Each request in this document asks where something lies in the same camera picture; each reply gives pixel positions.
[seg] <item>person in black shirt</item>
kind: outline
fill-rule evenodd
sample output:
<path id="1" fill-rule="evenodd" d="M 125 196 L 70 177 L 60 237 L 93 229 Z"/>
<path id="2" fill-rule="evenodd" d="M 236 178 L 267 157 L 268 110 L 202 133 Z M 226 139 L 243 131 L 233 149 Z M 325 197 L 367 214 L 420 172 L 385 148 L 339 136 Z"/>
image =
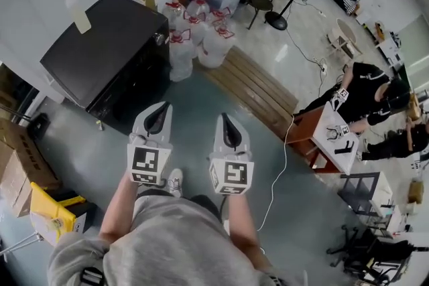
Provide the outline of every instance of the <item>person in black shirt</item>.
<path id="1" fill-rule="evenodd" d="M 400 80 L 390 78 L 372 64 L 355 62 L 345 71 L 343 81 L 327 90 L 297 115 L 324 106 L 339 89 L 349 92 L 338 113 L 353 133 L 361 133 L 371 125 L 389 118 L 394 110 L 405 108 L 410 101 L 410 88 Z"/>
<path id="2" fill-rule="evenodd" d="M 391 157 L 405 158 L 421 152 L 429 144 L 429 121 L 426 124 L 413 124 L 407 120 L 406 129 L 399 135 L 394 135 L 376 145 L 368 144 L 367 151 L 358 156 L 363 161 L 390 159 Z"/>

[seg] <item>white tile floor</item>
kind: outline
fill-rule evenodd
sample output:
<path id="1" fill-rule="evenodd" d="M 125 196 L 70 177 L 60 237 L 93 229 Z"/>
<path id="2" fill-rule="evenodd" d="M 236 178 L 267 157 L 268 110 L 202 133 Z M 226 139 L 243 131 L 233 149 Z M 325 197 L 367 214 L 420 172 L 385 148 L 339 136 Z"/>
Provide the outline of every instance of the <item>white tile floor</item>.
<path id="1" fill-rule="evenodd" d="M 288 1 L 274 0 L 275 11 L 280 12 Z M 326 57 L 331 50 L 326 34 L 336 25 L 337 18 L 344 20 L 357 37 L 357 45 L 363 55 L 355 60 L 375 64 L 391 75 L 387 62 L 375 49 L 369 34 L 354 17 L 348 17 L 333 0 L 309 0 L 308 3 L 321 10 L 322 14 L 312 6 L 294 3 L 291 14 L 289 15 L 287 10 L 284 17 L 289 16 L 288 31 L 305 55 L 311 60 L 320 61 L 322 58 L 326 60 L 328 74 L 322 77 L 321 94 L 335 84 L 342 74 L 343 66 L 352 62 L 340 52 Z M 264 24 L 264 13 L 259 13 L 253 27 L 248 30 L 247 27 L 253 15 L 254 9 L 250 6 L 240 7 L 236 11 L 231 20 L 231 28 L 236 33 L 236 44 L 299 99 L 297 110 L 304 108 L 318 96 L 319 67 L 304 59 L 286 31 L 278 31 Z M 382 138 L 377 134 L 383 136 L 388 130 L 396 130 L 404 126 L 405 116 L 401 113 L 373 127 L 373 132 L 367 131 L 362 138 L 367 138 L 370 143 L 378 143 Z M 406 204 L 410 181 L 416 176 L 416 172 L 411 169 L 411 162 L 412 158 L 369 161 L 365 165 L 356 161 L 352 173 L 383 170 L 395 194 L 396 203 L 402 205 Z M 330 186 L 338 187 L 338 175 L 323 175 L 322 179 Z"/>

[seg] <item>black hair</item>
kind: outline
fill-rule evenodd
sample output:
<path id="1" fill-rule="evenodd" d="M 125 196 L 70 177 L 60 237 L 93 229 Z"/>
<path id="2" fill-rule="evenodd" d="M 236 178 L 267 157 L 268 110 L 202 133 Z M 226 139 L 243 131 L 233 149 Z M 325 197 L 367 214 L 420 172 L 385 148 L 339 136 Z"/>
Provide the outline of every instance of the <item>black hair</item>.
<path id="1" fill-rule="evenodd" d="M 389 83 L 383 98 L 391 110 L 402 110 L 410 102 L 410 87 L 403 80 L 395 78 Z"/>

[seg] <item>forearm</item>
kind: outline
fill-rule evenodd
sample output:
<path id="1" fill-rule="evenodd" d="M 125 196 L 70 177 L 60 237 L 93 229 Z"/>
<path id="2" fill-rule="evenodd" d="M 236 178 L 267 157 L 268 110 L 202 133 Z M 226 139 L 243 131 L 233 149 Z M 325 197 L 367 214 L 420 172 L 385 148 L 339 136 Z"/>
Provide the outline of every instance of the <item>forearm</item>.
<path id="1" fill-rule="evenodd" d="M 363 131 L 365 131 L 366 129 L 369 128 L 369 123 L 367 119 L 361 119 L 360 121 L 351 123 L 349 125 L 350 131 L 352 133 L 362 133 Z"/>
<path id="2" fill-rule="evenodd" d="M 408 150 L 413 151 L 413 138 L 411 136 L 411 130 L 407 130 L 407 143 L 408 143 Z"/>
<path id="3" fill-rule="evenodd" d="M 353 80 L 353 67 L 351 66 L 347 68 L 344 74 L 343 81 L 341 82 L 341 87 L 346 90 L 349 87 L 352 80 Z"/>
<path id="4" fill-rule="evenodd" d="M 125 173 L 107 208 L 99 236 L 110 243 L 129 233 L 139 184 Z"/>
<path id="5" fill-rule="evenodd" d="M 229 196 L 229 232 L 233 244 L 259 270 L 271 266 L 266 256 L 261 252 L 257 231 L 251 217 L 246 196 Z"/>

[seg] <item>wooden pallet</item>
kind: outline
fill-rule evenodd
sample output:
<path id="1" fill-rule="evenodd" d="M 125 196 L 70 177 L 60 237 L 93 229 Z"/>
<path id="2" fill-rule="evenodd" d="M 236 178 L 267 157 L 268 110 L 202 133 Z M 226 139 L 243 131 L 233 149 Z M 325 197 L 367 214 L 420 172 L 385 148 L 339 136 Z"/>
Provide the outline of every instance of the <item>wooden pallet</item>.
<path id="1" fill-rule="evenodd" d="M 232 47 L 222 66 L 208 69 L 207 78 L 248 108 L 281 140 L 292 122 L 298 99 L 238 47 Z"/>

